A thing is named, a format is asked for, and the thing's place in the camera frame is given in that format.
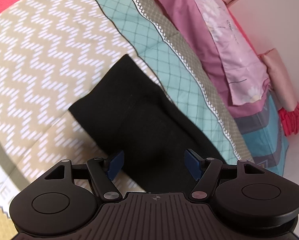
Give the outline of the black pants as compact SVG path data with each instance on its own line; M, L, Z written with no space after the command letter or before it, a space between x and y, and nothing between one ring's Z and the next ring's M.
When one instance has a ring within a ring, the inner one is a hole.
M124 173L147 192L192 191L196 181L184 163L187 149L221 159L205 134L128 55L69 111L108 157L124 154Z

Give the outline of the teal grey striped pillow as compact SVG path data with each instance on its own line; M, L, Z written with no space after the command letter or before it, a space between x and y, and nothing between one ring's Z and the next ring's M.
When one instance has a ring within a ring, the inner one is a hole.
M289 143L272 95L267 94L260 112L235 118L235 122L254 162L282 176Z

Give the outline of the red folded blanket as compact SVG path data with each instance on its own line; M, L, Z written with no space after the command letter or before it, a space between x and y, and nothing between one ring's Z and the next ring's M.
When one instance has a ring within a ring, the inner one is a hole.
M293 111L288 112L281 108L278 114L286 137L299 133L299 102Z

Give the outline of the peach bolster pillow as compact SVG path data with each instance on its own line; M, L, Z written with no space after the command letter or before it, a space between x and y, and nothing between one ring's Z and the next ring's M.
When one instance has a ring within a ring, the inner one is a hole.
M276 94L279 106L288 112L294 111L297 107L296 94L279 52L276 48L273 48L261 54L260 58L267 67L271 86Z

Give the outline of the chevron teal quilt bedspread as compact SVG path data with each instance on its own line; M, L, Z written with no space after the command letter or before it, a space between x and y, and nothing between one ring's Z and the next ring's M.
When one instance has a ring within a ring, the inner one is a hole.
M154 0L21 1L0 15L0 239L12 199L62 159L102 151L69 113L129 55L229 164L252 156L216 88Z

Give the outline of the pink floral pillow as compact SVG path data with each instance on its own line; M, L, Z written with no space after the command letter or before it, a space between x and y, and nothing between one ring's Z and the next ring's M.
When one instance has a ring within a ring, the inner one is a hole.
M269 76L222 0L157 0L235 118L262 111Z

